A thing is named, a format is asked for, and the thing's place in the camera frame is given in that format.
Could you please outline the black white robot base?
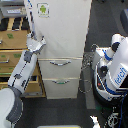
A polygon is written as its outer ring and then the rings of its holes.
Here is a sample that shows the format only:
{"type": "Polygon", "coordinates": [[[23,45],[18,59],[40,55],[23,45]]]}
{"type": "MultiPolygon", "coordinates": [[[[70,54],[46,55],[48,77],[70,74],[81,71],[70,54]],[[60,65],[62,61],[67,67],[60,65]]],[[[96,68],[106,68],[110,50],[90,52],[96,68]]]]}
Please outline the black white robot base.
{"type": "Polygon", "coordinates": [[[105,75],[107,74],[107,57],[105,52],[110,50],[110,48],[97,48],[94,54],[92,69],[93,75],[93,91],[97,100],[105,106],[116,106],[120,101],[128,94],[126,90],[122,95],[110,95],[103,83],[105,75]]]}

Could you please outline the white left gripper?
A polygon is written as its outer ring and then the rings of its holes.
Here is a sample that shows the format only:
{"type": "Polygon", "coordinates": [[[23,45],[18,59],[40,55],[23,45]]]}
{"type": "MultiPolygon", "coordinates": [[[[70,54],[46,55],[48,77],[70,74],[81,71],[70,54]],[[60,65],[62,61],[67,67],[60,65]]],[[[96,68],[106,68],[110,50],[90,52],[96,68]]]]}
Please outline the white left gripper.
{"type": "Polygon", "coordinates": [[[34,39],[32,39],[32,38],[34,38],[34,33],[33,32],[30,33],[30,37],[31,38],[27,39],[27,48],[29,49],[30,52],[39,53],[40,49],[41,49],[41,46],[46,45],[45,38],[42,38],[40,42],[37,41],[37,40],[34,40],[34,39]]]}

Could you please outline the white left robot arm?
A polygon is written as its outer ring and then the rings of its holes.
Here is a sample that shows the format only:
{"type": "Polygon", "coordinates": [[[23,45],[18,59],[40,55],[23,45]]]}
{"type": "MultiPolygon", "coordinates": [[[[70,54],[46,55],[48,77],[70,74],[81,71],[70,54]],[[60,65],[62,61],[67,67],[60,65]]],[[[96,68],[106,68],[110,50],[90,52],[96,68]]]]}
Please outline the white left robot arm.
{"type": "Polygon", "coordinates": [[[42,43],[37,41],[33,33],[29,33],[27,47],[8,80],[8,86],[0,90],[0,128],[13,128],[22,115],[20,96],[34,72],[42,43]]]}

